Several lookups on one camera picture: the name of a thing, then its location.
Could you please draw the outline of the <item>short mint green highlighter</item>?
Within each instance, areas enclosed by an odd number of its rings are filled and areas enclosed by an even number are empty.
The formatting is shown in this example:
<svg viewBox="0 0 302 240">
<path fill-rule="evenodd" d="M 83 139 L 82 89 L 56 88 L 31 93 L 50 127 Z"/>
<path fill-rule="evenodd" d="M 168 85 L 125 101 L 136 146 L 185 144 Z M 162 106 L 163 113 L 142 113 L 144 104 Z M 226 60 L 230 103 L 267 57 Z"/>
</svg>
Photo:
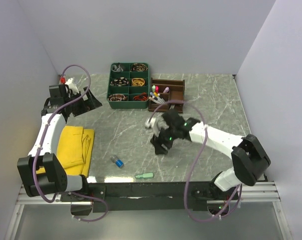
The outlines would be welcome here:
<svg viewBox="0 0 302 240">
<path fill-rule="evenodd" d="M 154 173 L 148 172 L 135 175 L 135 179 L 151 179 L 154 177 Z"/>
</svg>

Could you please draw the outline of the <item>blue capped glue stick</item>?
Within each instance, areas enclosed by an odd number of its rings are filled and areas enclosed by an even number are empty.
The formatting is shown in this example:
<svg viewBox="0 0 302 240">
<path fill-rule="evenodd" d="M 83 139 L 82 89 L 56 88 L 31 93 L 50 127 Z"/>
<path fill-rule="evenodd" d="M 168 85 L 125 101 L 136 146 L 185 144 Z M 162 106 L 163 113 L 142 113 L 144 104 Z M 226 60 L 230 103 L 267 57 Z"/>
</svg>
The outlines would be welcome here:
<svg viewBox="0 0 302 240">
<path fill-rule="evenodd" d="M 124 166 L 123 162 L 118 158 L 117 155 L 112 155 L 110 159 L 118 168 L 122 168 Z"/>
</svg>

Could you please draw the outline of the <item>orange capped white pen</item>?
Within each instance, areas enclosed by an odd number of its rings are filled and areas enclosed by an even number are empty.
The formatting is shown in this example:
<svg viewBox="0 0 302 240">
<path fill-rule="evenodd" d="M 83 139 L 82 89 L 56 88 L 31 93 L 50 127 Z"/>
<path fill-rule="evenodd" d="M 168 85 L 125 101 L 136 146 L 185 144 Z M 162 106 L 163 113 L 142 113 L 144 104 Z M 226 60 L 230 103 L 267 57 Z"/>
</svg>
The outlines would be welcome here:
<svg viewBox="0 0 302 240">
<path fill-rule="evenodd" d="M 155 100 L 155 99 L 153 99 L 153 98 L 151 98 L 151 97 L 149 97 L 149 100 L 151 100 L 152 102 L 154 102 L 154 103 L 156 103 L 156 104 L 162 104 L 160 101 L 158 101 L 158 100 Z"/>
</svg>

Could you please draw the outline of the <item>blue capped white pen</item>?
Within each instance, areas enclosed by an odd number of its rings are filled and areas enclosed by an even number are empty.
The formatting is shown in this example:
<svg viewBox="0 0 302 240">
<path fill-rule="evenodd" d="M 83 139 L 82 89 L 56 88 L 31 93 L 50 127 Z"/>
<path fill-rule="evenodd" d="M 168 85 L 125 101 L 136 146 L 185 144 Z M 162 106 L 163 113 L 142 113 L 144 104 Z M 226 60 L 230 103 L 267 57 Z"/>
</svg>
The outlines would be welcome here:
<svg viewBox="0 0 302 240">
<path fill-rule="evenodd" d="M 165 103 L 165 100 L 164 100 L 164 98 L 161 96 L 160 93 L 154 93 L 154 95 L 155 95 L 158 99 L 162 100 L 162 101 Z"/>
</svg>

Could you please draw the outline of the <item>yellow capped white pen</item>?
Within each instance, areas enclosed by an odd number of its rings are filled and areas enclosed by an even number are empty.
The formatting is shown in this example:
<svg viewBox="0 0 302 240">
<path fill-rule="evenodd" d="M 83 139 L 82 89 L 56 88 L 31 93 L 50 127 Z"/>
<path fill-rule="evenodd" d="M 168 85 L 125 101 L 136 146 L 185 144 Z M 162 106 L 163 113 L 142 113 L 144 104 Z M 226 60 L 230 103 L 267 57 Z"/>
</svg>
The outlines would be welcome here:
<svg viewBox="0 0 302 240">
<path fill-rule="evenodd" d="M 158 102 L 165 103 L 165 100 L 160 96 L 160 94 L 154 92 L 153 96 L 154 96 L 154 98 L 157 98 Z"/>
</svg>

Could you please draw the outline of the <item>short blue pen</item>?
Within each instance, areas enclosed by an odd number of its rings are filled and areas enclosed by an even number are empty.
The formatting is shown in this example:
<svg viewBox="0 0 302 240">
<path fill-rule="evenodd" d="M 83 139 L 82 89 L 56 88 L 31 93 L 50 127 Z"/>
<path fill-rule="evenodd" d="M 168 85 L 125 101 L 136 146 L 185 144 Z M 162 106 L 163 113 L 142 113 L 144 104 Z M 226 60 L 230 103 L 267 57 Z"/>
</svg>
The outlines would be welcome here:
<svg viewBox="0 0 302 240">
<path fill-rule="evenodd" d="M 158 98 L 154 95 L 153 92 L 150 92 L 150 96 L 151 96 L 153 102 L 155 102 L 157 104 L 161 104 L 161 102 L 158 100 Z"/>
</svg>

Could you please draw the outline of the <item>brown wooden desk organizer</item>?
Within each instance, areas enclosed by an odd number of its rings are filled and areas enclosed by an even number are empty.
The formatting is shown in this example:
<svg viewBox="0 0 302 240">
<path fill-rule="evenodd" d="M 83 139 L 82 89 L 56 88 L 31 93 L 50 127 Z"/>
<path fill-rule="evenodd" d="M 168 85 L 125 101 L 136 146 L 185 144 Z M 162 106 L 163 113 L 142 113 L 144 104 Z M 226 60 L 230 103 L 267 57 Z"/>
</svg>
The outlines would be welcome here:
<svg viewBox="0 0 302 240">
<path fill-rule="evenodd" d="M 165 101 L 168 100 L 184 100 L 184 92 L 185 92 L 185 80 L 174 80 L 174 79 L 155 79 L 151 78 L 150 80 L 151 89 L 152 86 L 158 86 L 159 87 L 159 93 L 164 98 Z M 166 87 L 169 87 L 168 93 L 163 93 L 164 89 Z M 169 110 L 170 108 L 173 108 L 178 111 L 178 113 L 183 113 L 183 104 L 175 104 L 170 103 L 169 105 L 164 105 L 161 108 L 159 108 L 159 112 L 165 112 Z"/>
</svg>

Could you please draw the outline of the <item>white marker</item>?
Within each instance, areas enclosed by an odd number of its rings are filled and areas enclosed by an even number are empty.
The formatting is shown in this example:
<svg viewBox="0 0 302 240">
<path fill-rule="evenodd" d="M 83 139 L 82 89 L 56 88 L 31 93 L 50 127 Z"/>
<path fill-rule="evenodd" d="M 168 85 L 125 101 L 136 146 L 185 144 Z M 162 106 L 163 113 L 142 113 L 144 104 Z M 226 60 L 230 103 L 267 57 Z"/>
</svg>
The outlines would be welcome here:
<svg viewBox="0 0 302 240">
<path fill-rule="evenodd" d="M 162 101 L 162 100 L 160 100 L 160 99 L 158 99 L 157 97 L 152 97 L 152 99 L 154 100 L 154 101 L 156 101 L 157 103 L 159 103 L 159 104 L 163 104 L 164 102 Z"/>
</svg>

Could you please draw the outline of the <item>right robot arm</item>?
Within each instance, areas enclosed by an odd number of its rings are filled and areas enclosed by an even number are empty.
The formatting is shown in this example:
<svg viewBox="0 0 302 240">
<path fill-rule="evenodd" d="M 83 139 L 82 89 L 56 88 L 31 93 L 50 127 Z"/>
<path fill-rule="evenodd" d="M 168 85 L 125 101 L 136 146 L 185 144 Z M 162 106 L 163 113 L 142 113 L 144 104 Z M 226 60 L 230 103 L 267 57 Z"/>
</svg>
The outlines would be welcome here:
<svg viewBox="0 0 302 240">
<path fill-rule="evenodd" d="M 150 142 L 156 155 L 166 155 L 176 139 L 210 147 L 232 160 L 232 167 L 218 173 L 196 196 L 206 200 L 223 198 L 227 191 L 244 184 L 254 186 L 270 166 L 270 159 L 258 138 L 252 134 L 234 135 L 210 127 L 195 118 L 184 119 L 174 110 L 162 114 L 167 128 L 159 127 L 159 118 L 147 119 L 145 127 L 153 130 Z"/>
</svg>

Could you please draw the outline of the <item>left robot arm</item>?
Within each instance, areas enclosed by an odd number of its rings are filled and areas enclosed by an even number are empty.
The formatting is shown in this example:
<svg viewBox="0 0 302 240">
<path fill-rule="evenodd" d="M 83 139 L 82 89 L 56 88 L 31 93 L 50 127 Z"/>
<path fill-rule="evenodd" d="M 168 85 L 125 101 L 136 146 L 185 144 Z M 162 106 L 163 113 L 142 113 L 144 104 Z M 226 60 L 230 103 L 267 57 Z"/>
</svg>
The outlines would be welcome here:
<svg viewBox="0 0 302 240">
<path fill-rule="evenodd" d="M 82 93 L 68 84 L 51 85 L 41 110 L 41 128 L 33 148 L 18 159 L 17 168 L 29 197 L 73 192 L 79 201 L 91 194 L 83 174 L 68 175 L 58 160 L 57 150 L 63 128 L 70 115 L 79 116 L 102 106 L 89 87 Z"/>
</svg>

